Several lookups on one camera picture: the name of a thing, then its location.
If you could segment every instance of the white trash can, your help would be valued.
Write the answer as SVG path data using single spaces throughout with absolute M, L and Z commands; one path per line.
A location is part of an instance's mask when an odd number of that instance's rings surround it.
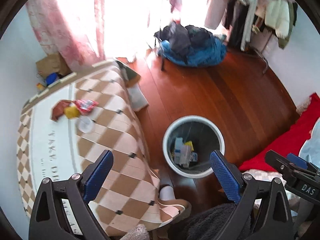
M 183 142 L 192 141 L 195 152 L 198 154 L 198 162 L 189 168 L 179 167 L 173 162 L 171 152 L 174 151 L 175 138 L 182 137 Z M 204 178 L 213 170 L 210 165 L 210 154 L 214 150 L 220 150 L 224 155 L 225 145 L 218 127 L 210 120 L 189 115 L 174 121 L 164 134 L 162 143 L 164 157 L 172 170 L 186 178 Z

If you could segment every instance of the red blanket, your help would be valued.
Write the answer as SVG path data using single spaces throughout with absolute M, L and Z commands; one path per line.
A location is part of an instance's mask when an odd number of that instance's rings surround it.
M 316 93 L 311 96 L 311 103 L 308 109 L 302 113 L 298 121 L 290 127 L 290 130 L 274 140 L 262 152 L 245 161 L 239 167 L 240 171 L 257 169 L 262 171 L 275 171 L 270 165 L 266 164 L 264 157 L 269 150 L 274 150 L 280 155 L 286 157 L 289 153 L 299 155 L 304 142 L 310 139 L 310 131 L 313 129 L 316 121 L 320 117 L 320 98 Z

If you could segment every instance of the bed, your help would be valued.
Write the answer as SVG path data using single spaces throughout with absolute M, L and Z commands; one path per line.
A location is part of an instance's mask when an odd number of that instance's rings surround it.
M 51 108 L 62 99 L 99 103 L 89 115 L 92 132 L 78 130 L 77 118 L 50 119 Z M 158 198 L 159 175 L 148 165 L 148 147 L 114 60 L 72 73 L 28 100 L 18 133 L 18 183 L 29 218 L 43 178 L 65 180 L 81 173 L 105 149 L 112 151 L 114 165 L 89 207 L 109 236 L 122 236 L 138 224 L 151 231 L 188 208 L 185 200 Z M 68 201 L 63 204 L 73 232 L 81 234 Z

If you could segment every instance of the paper bag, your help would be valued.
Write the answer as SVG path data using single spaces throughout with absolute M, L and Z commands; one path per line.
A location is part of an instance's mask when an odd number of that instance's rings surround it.
M 38 73 L 43 78 L 46 78 L 51 73 L 58 73 L 62 76 L 66 76 L 72 72 L 59 53 L 48 55 L 44 59 L 39 60 L 36 65 Z

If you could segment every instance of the blue sleeping bag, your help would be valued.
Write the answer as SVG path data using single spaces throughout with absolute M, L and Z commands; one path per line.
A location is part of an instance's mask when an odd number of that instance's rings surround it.
M 189 52 L 185 58 L 182 58 L 170 49 L 168 41 L 162 41 L 164 56 L 171 62 L 187 67 L 204 67 L 214 66 L 222 62 L 226 56 L 227 47 L 212 33 L 203 46 L 200 48 L 193 48 L 190 46 Z

